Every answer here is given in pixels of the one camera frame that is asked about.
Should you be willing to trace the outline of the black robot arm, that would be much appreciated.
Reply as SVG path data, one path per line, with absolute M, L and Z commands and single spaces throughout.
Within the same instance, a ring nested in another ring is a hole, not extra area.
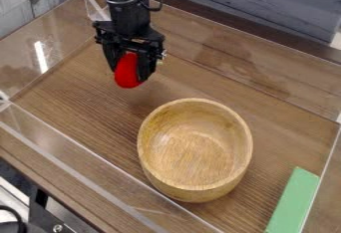
M 166 36 L 152 26 L 152 13 L 160 12 L 150 0 L 108 0 L 112 19 L 96 21 L 96 40 L 120 87 L 132 89 L 146 82 L 166 56 Z

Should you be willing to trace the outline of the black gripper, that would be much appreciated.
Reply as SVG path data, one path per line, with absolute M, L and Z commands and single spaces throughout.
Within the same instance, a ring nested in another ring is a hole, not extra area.
M 157 62 L 166 56 L 166 36 L 152 26 L 134 35 L 121 34 L 112 21 L 96 21 L 96 40 L 104 46 L 105 56 L 113 71 L 126 52 L 138 53 L 138 79 L 145 82 L 157 70 Z

